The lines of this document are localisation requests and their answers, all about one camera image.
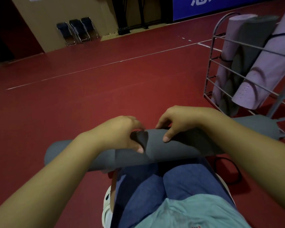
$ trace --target person's left hand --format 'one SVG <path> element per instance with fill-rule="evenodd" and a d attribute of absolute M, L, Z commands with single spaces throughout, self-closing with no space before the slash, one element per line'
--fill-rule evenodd
<path fill-rule="evenodd" d="M 99 142 L 103 150 L 106 149 L 133 149 L 143 153 L 143 148 L 137 142 L 130 139 L 130 134 L 135 129 L 145 130 L 140 121 L 133 116 L 118 116 L 112 118 L 83 135 L 92 142 Z"/>

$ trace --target blue pants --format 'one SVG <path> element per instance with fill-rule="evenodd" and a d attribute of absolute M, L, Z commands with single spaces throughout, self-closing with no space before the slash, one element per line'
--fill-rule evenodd
<path fill-rule="evenodd" d="M 134 227 L 166 198 L 217 195 L 235 204 L 205 158 L 126 167 L 120 170 L 111 228 Z"/>

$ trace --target blue banner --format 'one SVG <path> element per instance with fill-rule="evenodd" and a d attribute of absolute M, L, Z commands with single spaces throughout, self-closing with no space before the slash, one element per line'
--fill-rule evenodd
<path fill-rule="evenodd" d="M 173 0 L 173 20 L 264 0 Z"/>

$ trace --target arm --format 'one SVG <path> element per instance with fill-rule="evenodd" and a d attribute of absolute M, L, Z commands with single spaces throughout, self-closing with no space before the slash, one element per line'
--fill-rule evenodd
<path fill-rule="evenodd" d="M 174 106 L 156 128 L 172 127 L 164 142 L 181 131 L 200 127 L 285 208 L 285 144 L 250 130 L 212 108 Z"/>
<path fill-rule="evenodd" d="M 91 162 L 105 149 L 142 147 L 130 139 L 144 129 L 131 116 L 110 119 L 77 136 L 51 163 L 0 206 L 0 227 L 54 227 Z"/>

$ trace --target finger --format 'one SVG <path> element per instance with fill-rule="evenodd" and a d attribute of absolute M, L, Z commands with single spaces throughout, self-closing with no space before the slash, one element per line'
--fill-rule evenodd
<path fill-rule="evenodd" d="M 129 140 L 129 144 L 128 144 L 128 148 L 129 149 L 133 149 L 138 153 L 143 153 L 143 148 L 141 145 L 139 145 L 136 141 L 133 140 Z"/>
<path fill-rule="evenodd" d="M 172 127 L 165 133 L 165 135 L 163 136 L 163 142 L 168 142 L 171 140 L 171 138 L 174 137 L 174 135 L 178 134 L 178 131 L 175 130 L 175 128 Z"/>
<path fill-rule="evenodd" d="M 158 120 L 158 123 L 156 125 L 156 129 L 160 129 L 162 128 L 164 125 L 166 125 L 166 123 L 168 123 L 170 121 L 170 123 L 168 125 L 171 124 L 171 120 L 169 119 L 169 117 L 167 116 L 167 113 L 164 113 L 160 119 Z"/>
<path fill-rule="evenodd" d="M 133 121 L 133 128 L 132 128 L 132 129 L 133 129 L 133 130 L 134 130 L 134 129 L 145 130 L 146 128 L 145 128 L 145 126 L 144 126 L 140 121 L 134 120 L 134 121 Z"/>
<path fill-rule="evenodd" d="M 136 120 L 136 117 L 134 117 L 134 116 L 127 116 L 127 117 L 132 119 L 132 120 Z"/>

